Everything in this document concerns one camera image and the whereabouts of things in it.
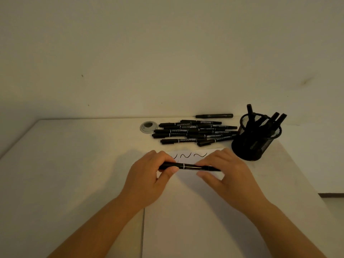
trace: person's left arm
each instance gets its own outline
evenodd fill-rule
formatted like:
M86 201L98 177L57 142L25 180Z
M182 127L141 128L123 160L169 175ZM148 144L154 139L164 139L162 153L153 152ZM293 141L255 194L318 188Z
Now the person's left arm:
M170 177L178 171L172 166L157 178L164 161L175 162L163 151L148 152L131 167L119 196L111 200L50 255L53 257L105 257L123 227L141 209L162 194Z

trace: forearm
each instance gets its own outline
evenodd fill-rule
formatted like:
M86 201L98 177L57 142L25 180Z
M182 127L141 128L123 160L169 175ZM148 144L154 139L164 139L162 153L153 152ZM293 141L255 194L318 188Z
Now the forearm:
M128 221L138 212L115 198L67 238L53 257L105 257Z
M275 205L267 202L247 217L254 223L273 257L326 258L324 254Z

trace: tabletop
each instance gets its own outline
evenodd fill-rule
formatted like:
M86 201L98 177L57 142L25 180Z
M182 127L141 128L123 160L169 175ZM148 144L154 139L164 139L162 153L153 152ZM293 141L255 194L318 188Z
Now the tabletop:
M200 149L195 143L161 145L140 131L145 121L180 119L194 118L37 122L0 160L0 254L46 257L119 194L130 166L144 153ZM239 117L218 121L239 125ZM219 147L230 147L230 141L202 149ZM337 221L278 141L248 165L267 198L308 238L328 257L342 255ZM125 226L107 257L141 257L143 213Z

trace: hand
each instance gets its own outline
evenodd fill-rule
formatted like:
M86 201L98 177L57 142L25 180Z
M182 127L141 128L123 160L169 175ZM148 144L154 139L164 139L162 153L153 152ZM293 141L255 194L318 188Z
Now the hand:
M137 160L131 166L118 198L136 212L155 202L162 194L168 180L179 170L178 167L171 166L157 178L157 170L164 161L175 162L164 151L157 153L155 150Z
M196 165L211 165L225 174L219 180L209 172L197 172L228 204L245 215L269 204L248 166L228 148L211 153Z

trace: pen holder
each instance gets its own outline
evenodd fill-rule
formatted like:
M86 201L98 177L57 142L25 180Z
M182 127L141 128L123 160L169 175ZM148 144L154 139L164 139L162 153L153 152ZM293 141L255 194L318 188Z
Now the pen holder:
M263 116L262 114L256 113L255 122ZM249 130L246 128L248 119L248 114L241 117L238 135L235 136L232 142L232 150L241 159L256 161L261 158L271 142L281 135L282 129L279 126L273 135L262 136L258 132L258 127Z

